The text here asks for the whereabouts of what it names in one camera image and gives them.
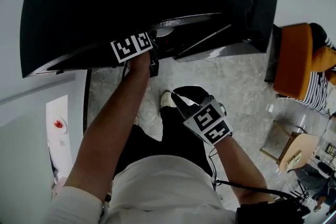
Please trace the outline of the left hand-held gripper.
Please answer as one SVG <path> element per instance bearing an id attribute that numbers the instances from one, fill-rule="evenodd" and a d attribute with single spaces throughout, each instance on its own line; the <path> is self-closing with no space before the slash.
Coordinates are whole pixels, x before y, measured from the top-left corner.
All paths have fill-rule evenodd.
<path id="1" fill-rule="evenodd" d="M 145 52 L 150 54 L 150 77 L 158 76 L 159 61 L 157 52 L 159 47 L 147 32 L 135 34 L 126 39 L 115 40 L 110 44 L 118 62 L 123 64 L 123 77 L 128 69 L 128 61 Z"/>

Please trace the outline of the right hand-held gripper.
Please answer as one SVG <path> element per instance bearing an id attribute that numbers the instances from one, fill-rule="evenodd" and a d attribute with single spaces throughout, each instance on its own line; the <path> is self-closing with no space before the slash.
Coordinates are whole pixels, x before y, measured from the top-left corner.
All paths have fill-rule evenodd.
<path id="1" fill-rule="evenodd" d="M 188 105 L 179 96 L 196 104 Z M 173 90 L 171 98 L 185 119 L 184 125 L 208 145 L 215 145 L 223 138 L 232 136 L 224 107 L 216 99 L 199 110 L 199 105 L 210 94 L 199 86 L 183 86 Z"/>

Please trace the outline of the person's left forearm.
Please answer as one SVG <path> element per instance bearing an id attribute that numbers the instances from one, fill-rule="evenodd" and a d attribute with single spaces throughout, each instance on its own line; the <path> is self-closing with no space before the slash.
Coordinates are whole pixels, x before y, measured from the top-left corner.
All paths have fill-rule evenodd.
<path id="1" fill-rule="evenodd" d="M 150 77 L 150 54 L 131 59 L 129 72 L 93 120 L 65 183 L 104 200 Z"/>

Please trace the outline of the person's right forearm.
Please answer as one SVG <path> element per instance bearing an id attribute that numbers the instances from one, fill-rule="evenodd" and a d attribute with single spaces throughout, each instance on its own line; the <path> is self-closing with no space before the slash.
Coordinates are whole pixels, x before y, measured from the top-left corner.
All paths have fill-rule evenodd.
<path id="1" fill-rule="evenodd" d="M 215 144 L 215 148 L 229 182 L 246 187 L 267 188 L 262 173 L 231 136 L 223 138 Z M 273 202 L 273 198 L 267 193 L 237 187 L 233 187 L 232 190 L 240 205 Z"/>

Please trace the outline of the person's right white shoe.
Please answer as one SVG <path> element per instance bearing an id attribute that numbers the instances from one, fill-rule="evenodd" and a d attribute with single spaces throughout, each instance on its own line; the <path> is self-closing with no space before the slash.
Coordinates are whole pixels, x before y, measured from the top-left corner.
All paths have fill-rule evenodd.
<path id="1" fill-rule="evenodd" d="M 171 97 L 171 91 L 165 91 L 162 96 L 161 96 L 161 99 L 160 99 L 160 108 L 163 108 L 165 106 L 167 107 L 172 107 L 172 108 L 175 108 L 176 105 Z"/>

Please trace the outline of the person's black trousers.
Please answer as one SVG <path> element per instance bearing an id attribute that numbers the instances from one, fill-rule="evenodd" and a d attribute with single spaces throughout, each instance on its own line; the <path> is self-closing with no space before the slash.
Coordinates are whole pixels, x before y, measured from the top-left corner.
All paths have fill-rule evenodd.
<path id="1" fill-rule="evenodd" d="M 212 176 L 213 172 L 206 157 L 204 142 L 183 124 L 184 118 L 178 108 L 163 106 L 160 108 L 160 116 L 163 125 L 162 140 L 151 138 L 140 126 L 134 124 L 114 174 L 117 175 L 128 165 L 146 157 L 172 155 L 194 163 Z"/>

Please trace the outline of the person's white shirt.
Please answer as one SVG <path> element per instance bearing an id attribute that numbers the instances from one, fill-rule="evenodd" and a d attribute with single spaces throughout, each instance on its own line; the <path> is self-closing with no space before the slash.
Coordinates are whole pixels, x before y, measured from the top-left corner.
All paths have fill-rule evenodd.
<path id="1" fill-rule="evenodd" d="M 134 162 L 113 180 L 110 209 L 100 221 L 102 202 L 74 187 L 63 187 L 42 224 L 235 224 L 210 176 L 176 156 Z"/>

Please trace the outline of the white counter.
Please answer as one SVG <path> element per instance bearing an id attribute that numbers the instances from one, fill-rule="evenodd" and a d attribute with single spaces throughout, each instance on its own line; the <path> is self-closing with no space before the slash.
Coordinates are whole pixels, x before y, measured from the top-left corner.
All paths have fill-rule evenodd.
<path id="1" fill-rule="evenodd" d="M 72 168 L 69 133 L 61 135 L 55 130 L 53 122 L 61 117 L 68 129 L 68 96 L 62 96 L 46 104 L 47 145 L 54 180 L 68 177 Z"/>

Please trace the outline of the white plate with red fruit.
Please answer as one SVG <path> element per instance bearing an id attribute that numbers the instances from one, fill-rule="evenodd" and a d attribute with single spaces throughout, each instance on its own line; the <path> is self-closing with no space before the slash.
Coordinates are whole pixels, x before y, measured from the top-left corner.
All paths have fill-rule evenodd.
<path id="1" fill-rule="evenodd" d="M 53 122 L 53 125 L 58 134 L 64 135 L 68 131 L 67 124 L 61 117 L 56 118 Z"/>

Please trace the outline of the round wooden table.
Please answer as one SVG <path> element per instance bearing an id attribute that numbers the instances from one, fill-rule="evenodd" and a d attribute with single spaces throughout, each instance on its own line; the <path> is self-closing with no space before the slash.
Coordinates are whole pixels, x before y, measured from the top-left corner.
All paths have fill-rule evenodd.
<path id="1" fill-rule="evenodd" d="M 301 153 L 300 159 L 292 166 L 291 169 L 302 167 L 310 160 L 318 144 L 318 136 L 301 133 L 293 140 L 285 152 L 279 163 L 279 170 L 285 173 L 287 171 L 287 163 L 299 153 Z"/>

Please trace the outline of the small card stand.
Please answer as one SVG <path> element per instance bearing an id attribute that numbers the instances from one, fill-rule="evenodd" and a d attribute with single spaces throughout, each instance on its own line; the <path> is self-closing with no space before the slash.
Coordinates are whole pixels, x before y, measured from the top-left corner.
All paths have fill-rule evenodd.
<path id="1" fill-rule="evenodd" d="M 301 159 L 301 151 L 298 151 L 294 156 L 291 157 L 286 163 L 286 170 L 291 170 Z"/>

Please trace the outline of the black equipment pack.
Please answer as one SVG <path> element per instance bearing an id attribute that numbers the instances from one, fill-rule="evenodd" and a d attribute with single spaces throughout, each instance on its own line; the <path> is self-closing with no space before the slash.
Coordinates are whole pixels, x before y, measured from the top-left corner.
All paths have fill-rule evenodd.
<path id="1" fill-rule="evenodd" d="M 305 224 L 310 213 L 298 198 L 260 202 L 241 205 L 236 211 L 235 224 Z"/>

